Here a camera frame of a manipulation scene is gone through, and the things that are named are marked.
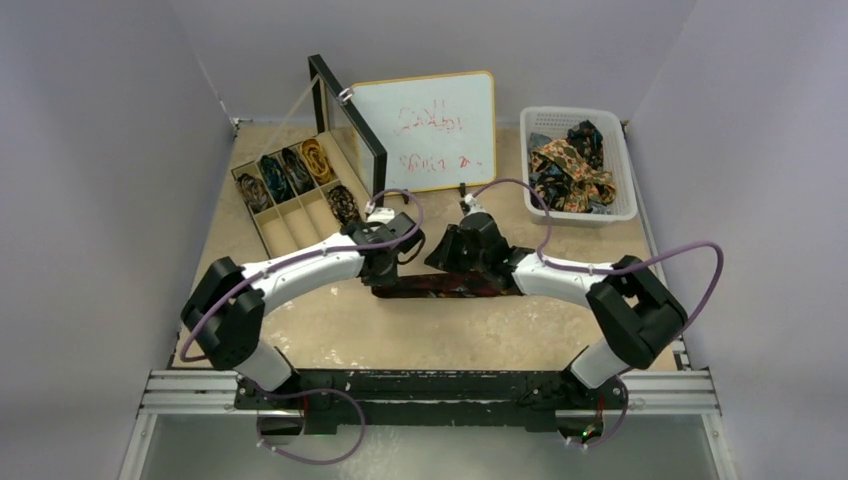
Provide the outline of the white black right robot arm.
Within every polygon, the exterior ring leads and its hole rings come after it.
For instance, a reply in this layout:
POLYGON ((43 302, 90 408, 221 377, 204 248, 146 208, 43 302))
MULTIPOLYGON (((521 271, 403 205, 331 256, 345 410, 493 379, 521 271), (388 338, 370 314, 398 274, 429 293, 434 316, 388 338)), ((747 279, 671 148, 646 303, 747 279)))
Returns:
POLYGON ((501 289, 559 299, 589 309, 601 340, 563 371, 561 392, 576 407, 596 399, 601 386, 628 369, 646 369, 683 329, 682 305, 639 258, 624 256, 592 267, 564 262, 554 268, 531 248, 512 246, 488 213, 451 224, 426 257, 429 267, 453 274, 478 273, 501 289))

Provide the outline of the dark red patterned tie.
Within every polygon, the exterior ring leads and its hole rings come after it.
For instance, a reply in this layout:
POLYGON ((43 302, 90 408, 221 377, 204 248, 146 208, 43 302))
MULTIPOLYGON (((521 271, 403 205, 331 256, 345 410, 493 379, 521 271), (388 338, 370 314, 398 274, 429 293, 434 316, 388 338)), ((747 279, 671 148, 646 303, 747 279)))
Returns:
POLYGON ((521 296, 517 286, 504 286, 480 273, 437 273, 399 277, 392 285, 372 286, 382 299, 495 298, 521 296))

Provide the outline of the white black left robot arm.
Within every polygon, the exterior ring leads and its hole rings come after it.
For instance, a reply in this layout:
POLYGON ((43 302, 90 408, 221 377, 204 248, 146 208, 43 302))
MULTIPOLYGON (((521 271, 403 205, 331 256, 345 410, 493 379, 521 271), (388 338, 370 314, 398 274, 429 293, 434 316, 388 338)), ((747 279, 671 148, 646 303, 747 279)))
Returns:
POLYGON ((190 340, 217 370, 232 370, 259 387, 272 408, 297 399, 295 368, 261 338, 265 317, 325 285, 359 278, 367 286, 397 282, 399 258, 426 239, 406 213, 357 222, 325 240, 281 257, 236 264, 214 261, 184 304, 180 319, 190 340))

